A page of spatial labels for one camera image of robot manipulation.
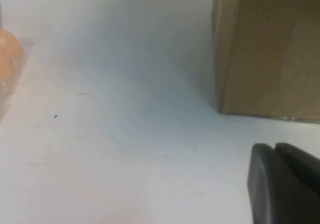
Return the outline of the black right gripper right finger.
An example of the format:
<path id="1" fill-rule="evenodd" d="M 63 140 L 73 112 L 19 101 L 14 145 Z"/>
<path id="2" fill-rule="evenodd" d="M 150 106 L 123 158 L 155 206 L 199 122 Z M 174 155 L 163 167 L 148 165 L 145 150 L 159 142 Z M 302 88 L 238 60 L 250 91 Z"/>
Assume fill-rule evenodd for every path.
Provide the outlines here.
<path id="1" fill-rule="evenodd" d="M 275 150 L 295 176 L 320 195 L 320 160 L 288 143 L 277 143 Z"/>

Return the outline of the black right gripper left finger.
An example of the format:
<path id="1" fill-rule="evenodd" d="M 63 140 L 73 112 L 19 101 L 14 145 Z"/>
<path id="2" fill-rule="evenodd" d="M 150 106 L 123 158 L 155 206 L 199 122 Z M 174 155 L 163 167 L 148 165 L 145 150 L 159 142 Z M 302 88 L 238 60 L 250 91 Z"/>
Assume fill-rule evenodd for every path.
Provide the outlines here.
<path id="1" fill-rule="evenodd" d="M 275 147 L 253 145 L 247 188 L 255 224 L 320 222 L 320 196 L 295 176 Z"/>

